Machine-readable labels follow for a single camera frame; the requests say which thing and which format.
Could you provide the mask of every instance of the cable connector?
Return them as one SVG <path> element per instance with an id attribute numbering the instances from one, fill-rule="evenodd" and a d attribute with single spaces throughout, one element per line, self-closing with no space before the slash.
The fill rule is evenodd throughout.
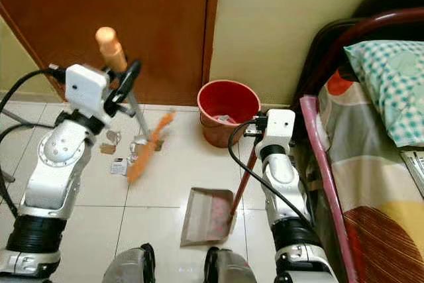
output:
<path id="1" fill-rule="evenodd" d="M 266 129 L 266 125 L 268 124 L 268 116 L 263 113 L 258 113 L 258 115 L 254 116 L 253 119 L 256 125 L 256 129 L 258 131 L 264 132 Z"/>
<path id="2" fill-rule="evenodd" d="M 48 68 L 54 70 L 50 75 L 58 80 L 60 83 L 65 84 L 66 81 L 66 69 L 55 64 L 49 64 Z"/>

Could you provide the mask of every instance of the bed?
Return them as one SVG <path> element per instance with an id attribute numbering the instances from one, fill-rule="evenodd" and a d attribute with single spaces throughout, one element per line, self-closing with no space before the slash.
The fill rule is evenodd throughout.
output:
<path id="1" fill-rule="evenodd" d="M 343 47 L 424 41 L 424 0 L 363 0 L 313 39 L 291 108 L 298 170 L 339 282 L 424 282 L 424 203 Z"/>

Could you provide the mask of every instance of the door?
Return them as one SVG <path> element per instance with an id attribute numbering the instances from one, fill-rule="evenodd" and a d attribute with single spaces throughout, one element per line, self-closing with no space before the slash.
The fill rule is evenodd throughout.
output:
<path id="1" fill-rule="evenodd" d="M 103 65 L 94 39 L 113 27 L 129 60 L 143 62 L 142 103 L 195 105 L 202 85 L 207 0 L 0 0 L 0 12 L 40 67 Z"/>

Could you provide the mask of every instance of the pillowcase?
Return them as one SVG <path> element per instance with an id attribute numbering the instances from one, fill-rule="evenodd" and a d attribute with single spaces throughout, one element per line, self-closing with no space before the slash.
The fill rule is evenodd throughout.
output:
<path id="1" fill-rule="evenodd" d="M 424 142 L 424 42 L 375 40 L 344 48 L 396 146 Z"/>

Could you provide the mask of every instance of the white tile floor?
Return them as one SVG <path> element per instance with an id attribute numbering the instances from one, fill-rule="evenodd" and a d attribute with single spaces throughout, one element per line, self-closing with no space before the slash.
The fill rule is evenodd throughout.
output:
<path id="1" fill-rule="evenodd" d="M 7 109 L 39 123 L 52 124 L 64 104 L 10 102 Z M 144 114 L 154 127 L 170 107 L 146 105 Z M 114 158 L 126 157 L 129 143 L 138 134 L 134 119 L 118 114 L 112 129 L 122 140 L 114 155 L 100 154 L 99 144 L 107 142 L 105 132 L 97 138 L 90 163 L 81 176 L 81 190 L 61 244 L 62 261 L 53 275 L 55 282 L 100 282 L 114 256 L 149 242 L 156 252 L 157 282 L 203 280 L 203 261 L 208 247 L 180 248 L 186 201 L 191 187 L 227 188 L 236 191 L 241 171 L 226 149 L 209 145 L 201 136 L 195 107 L 174 107 L 176 119 L 168 129 L 161 152 L 155 153 L 146 172 L 128 187 L 123 176 L 112 175 Z M 14 121 L 0 116 L 0 131 Z M 0 163 L 16 182 L 9 185 L 19 203 L 36 164 L 36 147 L 46 129 L 19 131 L 0 146 Z M 247 161 L 251 142 L 242 139 L 237 152 Z M 259 283 L 273 282 L 274 245 L 264 211 L 259 183 L 249 181 L 237 213 L 233 233 L 222 247 L 244 256 Z M 13 226 L 7 206 L 0 204 L 0 247 Z"/>

